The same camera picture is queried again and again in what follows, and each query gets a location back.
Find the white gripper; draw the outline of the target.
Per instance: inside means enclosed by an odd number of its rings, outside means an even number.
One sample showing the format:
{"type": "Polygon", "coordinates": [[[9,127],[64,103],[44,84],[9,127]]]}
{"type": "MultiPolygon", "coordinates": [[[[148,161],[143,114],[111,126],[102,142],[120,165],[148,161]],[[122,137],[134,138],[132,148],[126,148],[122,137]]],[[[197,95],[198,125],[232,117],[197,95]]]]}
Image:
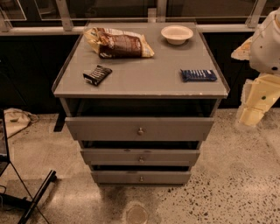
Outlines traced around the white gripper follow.
{"type": "Polygon", "coordinates": [[[279,97],[280,76],[261,73],[251,84],[240,122],[247,126],[256,126],[279,97]]]}

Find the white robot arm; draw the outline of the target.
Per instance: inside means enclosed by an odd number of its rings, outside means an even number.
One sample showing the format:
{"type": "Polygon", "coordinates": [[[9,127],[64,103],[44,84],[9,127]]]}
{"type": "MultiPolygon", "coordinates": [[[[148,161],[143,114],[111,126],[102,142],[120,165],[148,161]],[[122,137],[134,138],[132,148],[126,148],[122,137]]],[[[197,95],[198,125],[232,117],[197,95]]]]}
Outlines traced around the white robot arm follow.
{"type": "Polygon", "coordinates": [[[254,80],[246,80],[237,114],[240,123],[256,126],[280,98],[280,8],[272,11],[231,57],[248,60],[259,72],[254,80]]]}

